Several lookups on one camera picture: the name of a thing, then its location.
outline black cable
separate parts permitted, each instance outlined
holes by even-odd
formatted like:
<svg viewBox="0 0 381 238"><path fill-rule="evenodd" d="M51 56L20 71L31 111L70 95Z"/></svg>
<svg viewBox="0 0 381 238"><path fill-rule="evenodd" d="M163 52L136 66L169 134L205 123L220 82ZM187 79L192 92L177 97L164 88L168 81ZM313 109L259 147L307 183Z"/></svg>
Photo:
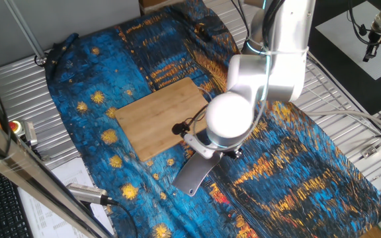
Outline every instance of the black cable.
<svg viewBox="0 0 381 238"><path fill-rule="evenodd" d="M237 8L237 5L233 0L230 0L230 1L232 2L233 6L235 6L237 13L239 13L239 16L241 16L243 24L245 25L245 28L246 28L246 33L247 33L246 36L249 37L249 28L248 28L248 24L246 22L245 15L243 13L243 9L242 9L242 5L241 5L240 0L237 0L237 4L239 5L240 10L239 10L239 8Z"/></svg>
<svg viewBox="0 0 381 238"><path fill-rule="evenodd" d="M0 105L1 105L1 110L3 111L3 115L2 115L2 119L3 119L2 122L3 123L1 123L1 124L2 124L3 130L7 134L7 146L5 148L5 154L0 155L0 159L4 159L4 158L8 157L10 146L11 146L11 128L10 128L9 121L8 121L7 111L4 108L3 101L1 100L1 97L0 97Z"/></svg>
<svg viewBox="0 0 381 238"><path fill-rule="evenodd" d="M195 121L196 117L199 116L199 114L201 114L201 112L207 107L208 105L205 105L204 107L201 108L201 110L199 110L195 116L192 118L192 120L190 120L190 122L188 123L188 126L192 125L192 123Z"/></svg>
<svg viewBox="0 0 381 238"><path fill-rule="evenodd" d="M121 207L127 213L127 216L129 216L130 220L133 223L133 228L135 229L135 236L136 236L136 238L138 238L138 228L136 227L136 223L133 220L132 215L130 215L130 212L122 204L120 204L120 202L117 202L117 201L114 201L114 200L108 200L107 204L114 205L114 206L119 206L119 207Z"/></svg>
<svg viewBox="0 0 381 238"><path fill-rule="evenodd" d="M269 33L275 22L276 14L280 7L283 5L284 0L274 0L269 9L267 10L262 27L262 34L264 38L264 45L269 47Z"/></svg>
<svg viewBox="0 0 381 238"><path fill-rule="evenodd" d="M240 0L237 0L237 4L239 5L239 9L241 9L241 14L242 14L242 20L243 20L243 23L245 23L246 36L247 36L247 37L250 37L250 35L249 35L249 27L248 27L248 23L247 23L247 21L246 21L245 13L243 12L242 3L241 3Z"/></svg>

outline wooden cutting board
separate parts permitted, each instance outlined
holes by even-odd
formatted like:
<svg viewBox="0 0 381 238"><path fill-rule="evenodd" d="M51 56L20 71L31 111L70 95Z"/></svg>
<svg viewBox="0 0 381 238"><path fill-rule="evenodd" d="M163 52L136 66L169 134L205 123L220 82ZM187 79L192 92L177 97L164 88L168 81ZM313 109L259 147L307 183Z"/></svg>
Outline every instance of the wooden cutting board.
<svg viewBox="0 0 381 238"><path fill-rule="evenodd" d="M115 116L139 160L147 161L178 144L182 137L173 134L171 128L192 118L206 104L187 77L118 109ZM196 124L197 132L205 128L205 120Z"/></svg>

